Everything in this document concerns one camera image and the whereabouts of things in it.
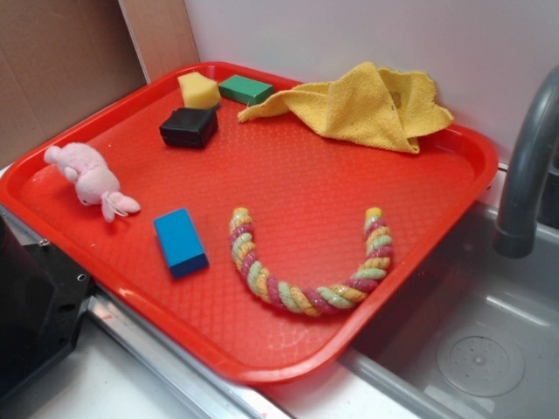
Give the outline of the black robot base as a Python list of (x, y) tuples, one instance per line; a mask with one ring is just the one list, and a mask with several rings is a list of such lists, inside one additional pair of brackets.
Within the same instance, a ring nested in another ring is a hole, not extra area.
[(1, 222), (2, 402), (74, 350), (92, 288), (59, 247), (21, 244)]

